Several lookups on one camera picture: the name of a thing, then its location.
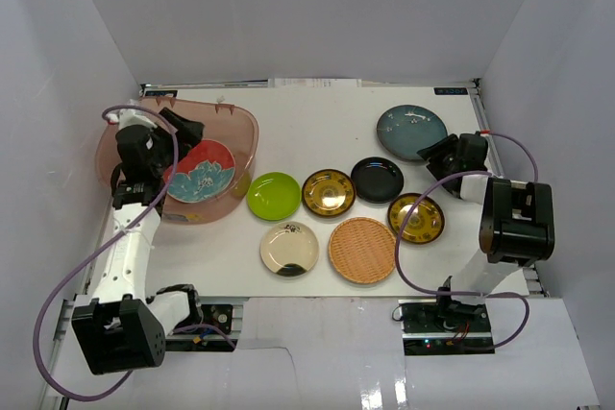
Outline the blue-grey plate with blossoms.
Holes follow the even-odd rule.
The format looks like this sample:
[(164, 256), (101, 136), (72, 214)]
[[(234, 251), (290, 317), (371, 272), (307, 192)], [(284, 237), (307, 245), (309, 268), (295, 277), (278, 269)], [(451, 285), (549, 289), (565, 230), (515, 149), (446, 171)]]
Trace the blue-grey plate with blossoms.
[(449, 135), (437, 114), (414, 105), (387, 109), (377, 122), (376, 134), (388, 153), (406, 161), (422, 161), (419, 151)]

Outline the red plate with blue flower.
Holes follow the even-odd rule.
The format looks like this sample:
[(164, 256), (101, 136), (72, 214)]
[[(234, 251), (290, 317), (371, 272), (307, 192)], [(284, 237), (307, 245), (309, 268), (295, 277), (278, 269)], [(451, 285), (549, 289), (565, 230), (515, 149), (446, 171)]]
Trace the red plate with blue flower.
[(183, 204), (198, 204), (224, 192), (234, 173), (230, 149), (219, 141), (203, 139), (178, 163), (167, 194)]

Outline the black glossy plate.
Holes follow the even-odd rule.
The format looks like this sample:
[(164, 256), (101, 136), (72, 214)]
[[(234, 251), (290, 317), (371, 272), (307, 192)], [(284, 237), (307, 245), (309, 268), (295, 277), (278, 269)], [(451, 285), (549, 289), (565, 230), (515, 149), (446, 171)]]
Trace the black glossy plate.
[(393, 161), (384, 157), (366, 157), (352, 169), (351, 180), (357, 195), (372, 204), (394, 200), (405, 185), (404, 174)]

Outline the lime green plate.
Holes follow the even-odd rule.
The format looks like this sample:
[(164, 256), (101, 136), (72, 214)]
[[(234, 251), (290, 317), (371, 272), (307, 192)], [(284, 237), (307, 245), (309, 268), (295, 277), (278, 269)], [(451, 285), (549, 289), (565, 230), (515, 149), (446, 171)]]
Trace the lime green plate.
[(251, 212), (265, 221), (281, 221), (292, 216), (301, 202), (301, 188), (290, 175), (269, 172), (252, 181), (246, 201)]

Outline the large yellow patterned plate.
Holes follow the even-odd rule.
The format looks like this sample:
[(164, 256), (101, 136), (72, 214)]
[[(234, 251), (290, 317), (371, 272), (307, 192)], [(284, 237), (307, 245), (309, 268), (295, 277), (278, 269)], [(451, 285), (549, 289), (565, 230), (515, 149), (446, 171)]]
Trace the large yellow patterned plate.
[(335, 169), (312, 173), (302, 186), (302, 203), (312, 214), (322, 218), (335, 218), (348, 212), (354, 205), (357, 191), (351, 178)]

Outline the woven wicker plate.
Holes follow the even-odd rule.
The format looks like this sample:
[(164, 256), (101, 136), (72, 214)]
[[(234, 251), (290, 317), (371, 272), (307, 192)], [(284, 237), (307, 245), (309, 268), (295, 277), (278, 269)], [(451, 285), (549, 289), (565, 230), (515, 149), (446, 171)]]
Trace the woven wicker plate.
[(366, 217), (343, 221), (328, 243), (332, 267), (347, 281), (359, 285), (380, 283), (394, 269), (395, 237), (383, 223)]

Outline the cream plate with dark glaze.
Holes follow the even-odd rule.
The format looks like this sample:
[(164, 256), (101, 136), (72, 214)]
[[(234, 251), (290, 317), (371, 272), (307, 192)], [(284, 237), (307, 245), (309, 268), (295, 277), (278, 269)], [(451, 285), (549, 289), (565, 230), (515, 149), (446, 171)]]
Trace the cream plate with dark glaze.
[(287, 221), (269, 229), (259, 244), (264, 266), (280, 277), (299, 277), (316, 265), (320, 245), (313, 230), (307, 225)]

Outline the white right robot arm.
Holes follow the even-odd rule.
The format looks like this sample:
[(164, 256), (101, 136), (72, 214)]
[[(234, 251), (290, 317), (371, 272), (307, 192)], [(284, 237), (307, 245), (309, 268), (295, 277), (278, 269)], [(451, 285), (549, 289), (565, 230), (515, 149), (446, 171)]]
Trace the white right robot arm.
[(508, 276), (554, 251), (552, 187), (489, 176), (485, 133), (451, 134), (417, 152), (453, 196), (481, 205), (479, 248), (440, 287), (435, 323), (454, 332), (484, 311), (484, 298)]

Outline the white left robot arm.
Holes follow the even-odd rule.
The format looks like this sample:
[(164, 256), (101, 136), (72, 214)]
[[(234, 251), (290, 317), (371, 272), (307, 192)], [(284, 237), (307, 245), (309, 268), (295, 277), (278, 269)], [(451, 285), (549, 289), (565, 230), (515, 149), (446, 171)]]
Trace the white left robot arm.
[(204, 125), (171, 109), (161, 109), (163, 128), (134, 109), (119, 111), (115, 134), (120, 161), (111, 173), (113, 230), (90, 302), (74, 309), (71, 324), (90, 371), (95, 375), (153, 368), (165, 356), (167, 335), (177, 327), (191, 332), (203, 308), (191, 284), (146, 294), (153, 239), (160, 226), (168, 179), (201, 141)]

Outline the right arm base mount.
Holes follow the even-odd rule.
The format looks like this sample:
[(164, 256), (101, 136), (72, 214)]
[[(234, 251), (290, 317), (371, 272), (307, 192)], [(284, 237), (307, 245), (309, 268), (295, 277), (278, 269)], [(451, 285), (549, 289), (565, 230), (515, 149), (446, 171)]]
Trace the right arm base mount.
[(484, 304), (477, 309), (444, 312), (435, 300), (400, 301), (391, 319), (400, 324), (407, 357), (494, 354), (488, 311)]

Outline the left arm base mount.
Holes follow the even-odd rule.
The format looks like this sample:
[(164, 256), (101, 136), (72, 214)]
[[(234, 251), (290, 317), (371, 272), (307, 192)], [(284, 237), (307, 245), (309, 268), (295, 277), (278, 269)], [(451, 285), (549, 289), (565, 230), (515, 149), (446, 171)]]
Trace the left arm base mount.
[(200, 321), (187, 331), (173, 333), (166, 339), (166, 349), (173, 352), (233, 352), (241, 329), (242, 307), (238, 304), (202, 304)]

